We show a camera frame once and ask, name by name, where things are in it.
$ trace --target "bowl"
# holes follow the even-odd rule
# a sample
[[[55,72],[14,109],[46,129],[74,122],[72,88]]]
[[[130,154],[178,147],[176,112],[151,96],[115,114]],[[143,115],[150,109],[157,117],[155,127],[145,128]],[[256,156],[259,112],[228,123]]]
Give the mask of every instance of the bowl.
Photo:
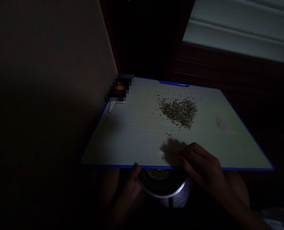
[[[186,180],[182,169],[142,169],[137,176],[141,188],[160,199],[175,196],[182,190]]]

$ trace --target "person's right hand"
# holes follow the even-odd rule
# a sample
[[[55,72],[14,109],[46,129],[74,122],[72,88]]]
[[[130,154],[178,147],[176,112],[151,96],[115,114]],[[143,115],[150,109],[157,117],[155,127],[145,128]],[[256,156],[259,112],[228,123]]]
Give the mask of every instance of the person's right hand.
[[[231,188],[224,177],[219,160],[197,143],[178,152],[183,169],[189,177],[213,198],[220,200],[229,196]]]

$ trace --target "white cutting board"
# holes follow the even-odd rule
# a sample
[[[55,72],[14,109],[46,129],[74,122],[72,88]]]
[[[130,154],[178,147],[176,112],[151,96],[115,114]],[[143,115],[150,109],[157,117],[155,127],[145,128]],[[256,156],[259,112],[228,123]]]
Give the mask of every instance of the white cutting board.
[[[198,109],[190,130],[172,124],[157,101],[186,97],[193,97]],[[143,168],[170,168],[180,165],[171,152],[196,142],[216,156],[225,169],[273,169],[219,89],[168,85],[135,77],[126,103],[116,103],[111,113],[108,108],[84,152],[82,164],[131,167],[138,163]]]

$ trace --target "metal bowl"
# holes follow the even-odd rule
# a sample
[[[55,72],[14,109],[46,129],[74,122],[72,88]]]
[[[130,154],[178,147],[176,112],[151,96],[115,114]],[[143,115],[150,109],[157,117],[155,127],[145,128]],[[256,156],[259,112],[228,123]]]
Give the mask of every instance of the metal bowl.
[[[147,169],[142,169],[137,176],[137,181],[144,191],[153,197],[165,199],[175,196],[184,187],[187,176],[182,169],[168,170],[168,177],[155,179]]]

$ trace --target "blue board edge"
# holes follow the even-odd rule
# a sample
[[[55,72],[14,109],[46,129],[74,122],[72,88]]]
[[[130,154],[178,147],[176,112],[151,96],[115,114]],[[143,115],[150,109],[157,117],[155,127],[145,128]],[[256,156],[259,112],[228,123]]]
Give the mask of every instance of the blue board edge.
[[[95,168],[133,168],[133,165],[83,165],[84,167]],[[173,166],[153,166],[153,165],[141,165],[142,169],[177,169],[180,167]],[[225,171],[273,171],[273,168],[222,168]]]
[[[175,86],[182,86],[182,87],[189,87],[189,84],[182,84],[182,83],[176,83],[176,82],[169,82],[169,81],[159,81],[161,84],[166,84],[166,85],[175,85]]]
[[[166,84],[166,85],[174,85],[174,86],[182,86],[182,87],[189,87],[190,85],[192,84],[182,84],[182,83],[176,83],[176,82],[169,82],[169,81],[161,81],[159,80],[159,82],[161,84]],[[249,134],[251,135],[251,137],[253,138],[253,140],[256,142],[255,138],[253,137],[253,135],[250,133],[249,129],[246,127],[245,123],[242,121],[242,119],[240,118],[240,116],[238,115],[238,113],[235,111],[235,109],[233,108],[233,106],[230,104],[230,102],[228,101],[229,105],[232,107],[232,109],[234,110],[234,112],[236,113],[236,115],[238,116],[238,118],[240,119],[240,121],[242,122],[242,124],[244,124],[246,130],[249,132]],[[99,124],[99,121],[101,119],[101,117],[103,116],[104,114],[104,111],[106,110],[106,107],[108,105],[108,102],[106,102],[102,112],[101,112],[101,115],[98,119],[98,121],[96,122],[96,125],[94,127],[94,130],[92,130],[91,132],[91,135],[90,135],[90,138],[88,139],[88,142],[86,143],[85,145],[85,148],[83,150],[83,154],[86,150],[86,148],[88,147],[88,144]],[[269,160],[268,156],[264,153],[263,149],[259,146],[259,144],[256,142],[256,144],[258,145],[258,147],[261,149],[263,155],[266,157],[267,161],[270,163],[271,167],[272,168],[222,168],[223,170],[230,170],[230,171],[274,171],[275,170],[275,167],[274,165],[272,164],[272,162]],[[83,166],[88,166],[88,167],[99,167],[99,168],[132,168],[133,165],[87,165],[87,164],[83,164]],[[174,169],[174,168],[177,168],[177,167],[172,167],[172,166],[152,166],[152,165],[141,165],[141,168],[144,168],[144,169]]]

